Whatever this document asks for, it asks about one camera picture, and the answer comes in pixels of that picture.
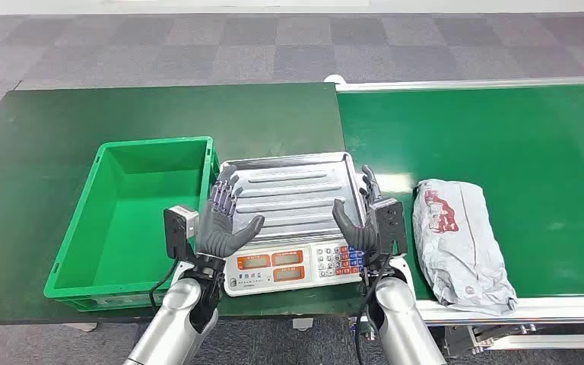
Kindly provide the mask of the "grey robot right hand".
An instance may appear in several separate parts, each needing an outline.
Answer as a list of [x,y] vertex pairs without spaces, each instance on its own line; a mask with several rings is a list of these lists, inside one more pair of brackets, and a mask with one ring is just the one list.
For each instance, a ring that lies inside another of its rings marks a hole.
[[375,174],[368,165],[362,166],[362,172],[362,180],[366,188],[360,188],[360,194],[366,203],[367,219],[365,224],[362,227],[354,225],[345,213],[343,202],[337,199],[334,200],[332,216],[346,243],[351,248],[362,252],[375,252],[379,247],[379,233],[378,228],[372,222],[372,213],[373,205],[382,200],[382,195]]

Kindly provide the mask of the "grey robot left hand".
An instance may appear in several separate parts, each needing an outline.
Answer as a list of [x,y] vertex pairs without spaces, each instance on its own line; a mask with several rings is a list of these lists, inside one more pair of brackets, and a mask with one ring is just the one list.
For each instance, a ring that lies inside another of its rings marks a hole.
[[230,165],[220,172],[211,187],[198,226],[195,247],[198,254],[225,259],[253,240],[261,231],[265,217],[256,215],[245,227],[233,230],[233,218],[241,188],[237,168]]

